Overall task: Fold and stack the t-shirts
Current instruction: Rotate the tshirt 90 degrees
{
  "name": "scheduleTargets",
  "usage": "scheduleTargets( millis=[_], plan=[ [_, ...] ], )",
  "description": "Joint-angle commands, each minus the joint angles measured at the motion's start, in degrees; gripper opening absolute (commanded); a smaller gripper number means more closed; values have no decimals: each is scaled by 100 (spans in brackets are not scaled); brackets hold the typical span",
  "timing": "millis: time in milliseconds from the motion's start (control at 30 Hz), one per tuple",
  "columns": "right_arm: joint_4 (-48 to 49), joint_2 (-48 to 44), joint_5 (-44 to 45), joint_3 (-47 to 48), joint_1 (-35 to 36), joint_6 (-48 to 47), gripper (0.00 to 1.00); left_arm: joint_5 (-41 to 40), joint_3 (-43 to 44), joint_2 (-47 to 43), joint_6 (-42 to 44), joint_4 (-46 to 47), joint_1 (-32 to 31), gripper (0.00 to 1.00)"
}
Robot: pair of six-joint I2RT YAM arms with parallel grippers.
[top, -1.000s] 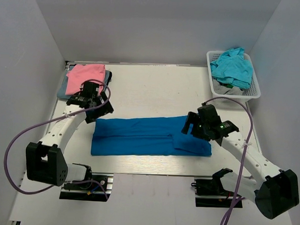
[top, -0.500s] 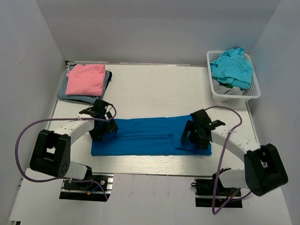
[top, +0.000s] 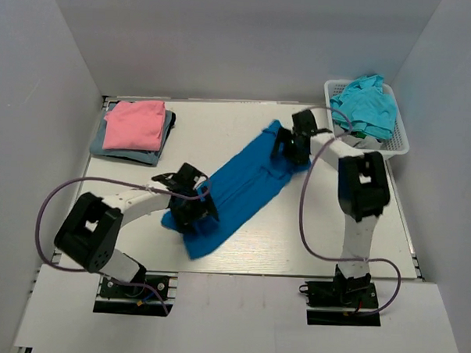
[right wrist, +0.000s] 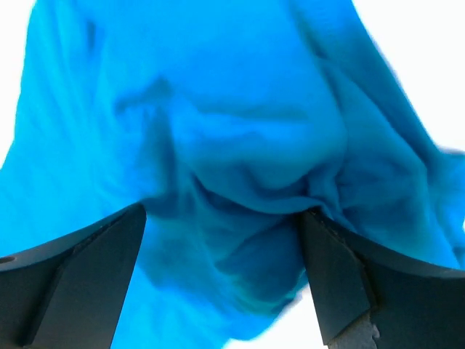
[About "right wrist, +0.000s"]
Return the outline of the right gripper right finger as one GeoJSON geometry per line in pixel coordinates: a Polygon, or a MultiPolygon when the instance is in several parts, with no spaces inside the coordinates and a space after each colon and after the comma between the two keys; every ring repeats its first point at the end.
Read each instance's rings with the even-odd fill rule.
{"type": "Polygon", "coordinates": [[[328,348],[464,348],[464,272],[353,233],[318,210],[299,237],[328,348]]]}

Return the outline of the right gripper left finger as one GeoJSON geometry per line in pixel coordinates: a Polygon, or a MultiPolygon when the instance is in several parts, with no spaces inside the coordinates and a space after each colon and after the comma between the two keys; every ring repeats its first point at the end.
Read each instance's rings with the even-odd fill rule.
{"type": "Polygon", "coordinates": [[[1,258],[1,348],[108,349],[146,223],[141,204],[1,258]]]}

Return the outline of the blue t-shirt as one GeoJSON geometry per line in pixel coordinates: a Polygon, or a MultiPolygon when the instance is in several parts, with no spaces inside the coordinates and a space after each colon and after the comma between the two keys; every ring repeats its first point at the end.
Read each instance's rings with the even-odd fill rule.
{"type": "Polygon", "coordinates": [[[221,348],[305,286],[294,216],[464,266],[464,155],[351,1],[37,1],[1,253],[147,211],[114,348],[221,348]]]}

